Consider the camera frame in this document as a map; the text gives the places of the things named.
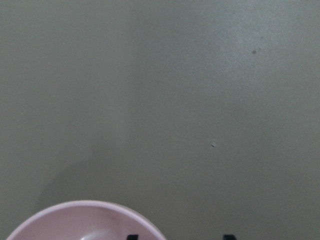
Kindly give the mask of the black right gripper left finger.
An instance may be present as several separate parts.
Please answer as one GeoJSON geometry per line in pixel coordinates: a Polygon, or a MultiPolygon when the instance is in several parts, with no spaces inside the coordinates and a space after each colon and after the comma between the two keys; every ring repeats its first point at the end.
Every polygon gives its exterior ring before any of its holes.
{"type": "Polygon", "coordinates": [[[139,240],[139,235],[138,234],[129,234],[126,237],[126,240],[139,240]]]}

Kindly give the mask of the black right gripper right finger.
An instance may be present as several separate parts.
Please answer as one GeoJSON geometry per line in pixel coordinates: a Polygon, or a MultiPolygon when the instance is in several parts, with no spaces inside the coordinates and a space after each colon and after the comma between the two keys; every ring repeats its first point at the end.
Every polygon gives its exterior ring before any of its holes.
{"type": "Polygon", "coordinates": [[[224,234],[222,240],[237,240],[237,238],[233,234],[224,234]]]}

